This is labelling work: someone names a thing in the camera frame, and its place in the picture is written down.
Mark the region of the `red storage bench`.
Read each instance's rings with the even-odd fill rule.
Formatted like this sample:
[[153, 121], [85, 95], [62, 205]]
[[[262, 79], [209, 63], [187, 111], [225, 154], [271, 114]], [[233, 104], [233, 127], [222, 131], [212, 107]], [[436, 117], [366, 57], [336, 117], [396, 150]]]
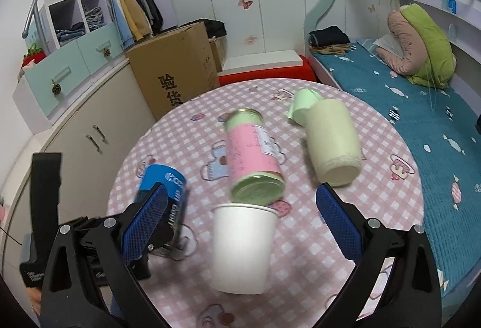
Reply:
[[302, 64], [299, 67], [276, 67], [264, 70], [252, 70], [236, 74], [219, 76], [219, 85], [226, 86], [231, 83], [245, 82], [253, 79], [301, 79], [317, 82], [315, 72], [307, 59], [301, 56]]

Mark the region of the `cream curved cabinet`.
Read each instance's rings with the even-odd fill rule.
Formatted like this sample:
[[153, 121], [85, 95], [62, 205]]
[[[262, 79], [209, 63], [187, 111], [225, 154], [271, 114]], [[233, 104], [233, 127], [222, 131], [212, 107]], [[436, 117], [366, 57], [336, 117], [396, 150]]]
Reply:
[[37, 152], [62, 155], [60, 218], [104, 215], [125, 157], [155, 119], [130, 64], [113, 68], [58, 120], [25, 146], [2, 190], [1, 274], [18, 272], [20, 242], [30, 230], [30, 161]]

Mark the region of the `white paper cup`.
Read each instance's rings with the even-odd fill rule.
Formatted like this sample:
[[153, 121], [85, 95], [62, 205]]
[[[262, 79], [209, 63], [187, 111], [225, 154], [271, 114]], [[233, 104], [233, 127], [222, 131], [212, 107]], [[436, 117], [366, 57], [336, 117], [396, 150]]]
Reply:
[[211, 284], [223, 293], [264, 292], [271, 261], [277, 211], [243, 203], [213, 208]]

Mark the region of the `blue black CoolTowel can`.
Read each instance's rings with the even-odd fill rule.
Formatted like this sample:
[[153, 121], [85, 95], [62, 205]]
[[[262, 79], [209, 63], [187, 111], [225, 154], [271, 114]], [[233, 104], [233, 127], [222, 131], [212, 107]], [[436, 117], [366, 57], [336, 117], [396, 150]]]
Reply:
[[187, 181], [184, 175], [173, 167], [153, 164], [146, 167], [134, 202], [142, 202], [151, 188], [163, 184], [167, 190], [166, 210], [162, 215], [150, 243], [154, 249], [159, 247], [173, 248], [178, 242], [182, 221], [187, 205]]

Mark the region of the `teal candy print bedsheet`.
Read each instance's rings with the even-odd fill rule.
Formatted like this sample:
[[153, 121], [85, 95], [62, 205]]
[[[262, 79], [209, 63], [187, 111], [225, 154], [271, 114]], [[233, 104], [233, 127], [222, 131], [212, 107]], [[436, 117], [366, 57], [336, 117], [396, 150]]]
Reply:
[[314, 59], [338, 86], [390, 121], [420, 171], [424, 224], [442, 281], [453, 293], [480, 270], [480, 137], [475, 113], [452, 89], [412, 84], [358, 43]]

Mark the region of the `mint drawer cabinet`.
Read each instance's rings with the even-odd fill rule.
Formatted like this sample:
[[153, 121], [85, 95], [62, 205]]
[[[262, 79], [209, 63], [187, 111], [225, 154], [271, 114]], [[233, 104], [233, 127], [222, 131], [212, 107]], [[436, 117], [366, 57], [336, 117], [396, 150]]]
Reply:
[[118, 30], [109, 23], [27, 69], [12, 98], [32, 134], [51, 128], [86, 89], [124, 58]]

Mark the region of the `blue box on shelf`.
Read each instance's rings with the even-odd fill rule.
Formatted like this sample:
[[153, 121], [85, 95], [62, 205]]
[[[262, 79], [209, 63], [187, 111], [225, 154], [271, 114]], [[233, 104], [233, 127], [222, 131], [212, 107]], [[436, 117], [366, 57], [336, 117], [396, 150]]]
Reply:
[[445, 8], [450, 14], [457, 14], [457, 1], [445, 0]]

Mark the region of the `pink checkered tablecloth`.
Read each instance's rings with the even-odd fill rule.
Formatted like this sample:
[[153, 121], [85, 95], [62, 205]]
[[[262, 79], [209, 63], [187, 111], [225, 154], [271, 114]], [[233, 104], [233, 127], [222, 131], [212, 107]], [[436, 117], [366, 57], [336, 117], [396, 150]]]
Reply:
[[[344, 102], [354, 121], [363, 168], [352, 184], [337, 189], [342, 200], [388, 228], [422, 223], [421, 180], [412, 154], [390, 122], [363, 101], [297, 79], [260, 79], [207, 92], [166, 114], [140, 137], [120, 166], [108, 204], [109, 214], [123, 212], [149, 165], [174, 167], [186, 177], [190, 194], [182, 242], [187, 245], [174, 259], [150, 256], [152, 277], [143, 282], [171, 327], [312, 327], [353, 270], [316, 208], [318, 182], [304, 130], [286, 115], [302, 88]], [[283, 201], [274, 204], [282, 217], [266, 291], [250, 297], [220, 293], [210, 285], [211, 209], [230, 201], [226, 160], [221, 159], [227, 139], [223, 121], [239, 108], [264, 117], [286, 181]]]

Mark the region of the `black bag on boxes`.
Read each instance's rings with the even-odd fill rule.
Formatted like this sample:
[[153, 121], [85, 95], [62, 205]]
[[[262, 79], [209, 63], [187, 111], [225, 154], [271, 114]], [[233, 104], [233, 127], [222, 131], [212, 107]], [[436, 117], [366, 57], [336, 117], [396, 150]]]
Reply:
[[227, 35], [225, 23], [218, 20], [200, 18], [191, 22], [187, 22], [183, 24], [183, 26], [190, 26], [201, 22], [205, 25], [205, 30], [209, 39], [222, 38]]

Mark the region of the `hanging clothes row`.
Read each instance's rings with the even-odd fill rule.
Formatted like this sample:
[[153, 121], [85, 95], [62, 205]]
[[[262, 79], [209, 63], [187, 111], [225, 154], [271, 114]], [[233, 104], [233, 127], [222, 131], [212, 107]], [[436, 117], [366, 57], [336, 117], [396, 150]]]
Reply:
[[124, 50], [160, 35], [164, 20], [154, 0], [107, 0]]

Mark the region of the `white pillow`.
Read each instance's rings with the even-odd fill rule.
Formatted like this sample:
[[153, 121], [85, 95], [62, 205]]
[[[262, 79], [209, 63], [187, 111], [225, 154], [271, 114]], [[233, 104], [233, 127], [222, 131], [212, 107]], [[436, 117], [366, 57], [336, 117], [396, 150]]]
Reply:
[[397, 37], [392, 34], [387, 34], [374, 41], [374, 44], [378, 48], [382, 48], [389, 53], [396, 55], [399, 58], [403, 58], [403, 49]]

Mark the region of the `small green paper cup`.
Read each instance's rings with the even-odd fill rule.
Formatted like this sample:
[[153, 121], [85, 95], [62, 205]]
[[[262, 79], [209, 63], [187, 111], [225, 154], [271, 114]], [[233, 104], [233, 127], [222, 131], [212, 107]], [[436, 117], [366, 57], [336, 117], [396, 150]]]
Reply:
[[305, 127], [310, 108], [321, 100], [323, 100], [321, 95], [313, 89], [304, 88], [297, 91], [291, 102], [288, 118], [297, 125]]

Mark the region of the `folded dark clothes pile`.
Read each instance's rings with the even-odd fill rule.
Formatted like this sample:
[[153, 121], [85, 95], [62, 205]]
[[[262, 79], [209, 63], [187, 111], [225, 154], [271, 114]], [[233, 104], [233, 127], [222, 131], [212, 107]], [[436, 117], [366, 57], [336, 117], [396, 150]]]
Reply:
[[349, 37], [337, 26], [329, 26], [309, 33], [308, 45], [312, 53], [345, 55], [351, 49]]

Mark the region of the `white board on bench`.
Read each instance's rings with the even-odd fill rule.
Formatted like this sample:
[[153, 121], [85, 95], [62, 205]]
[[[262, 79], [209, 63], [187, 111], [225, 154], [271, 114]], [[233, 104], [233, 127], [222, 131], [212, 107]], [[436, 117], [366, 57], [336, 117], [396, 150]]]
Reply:
[[294, 50], [255, 53], [227, 58], [219, 76], [286, 67], [300, 67], [303, 60]]

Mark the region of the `small cardboard box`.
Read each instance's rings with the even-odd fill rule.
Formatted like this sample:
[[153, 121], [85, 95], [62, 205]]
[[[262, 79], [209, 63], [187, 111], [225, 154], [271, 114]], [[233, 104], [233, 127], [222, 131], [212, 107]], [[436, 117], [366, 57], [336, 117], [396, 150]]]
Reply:
[[210, 39], [210, 48], [213, 54], [214, 64], [217, 72], [222, 72], [226, 61], [225, 40], [223, 38]]

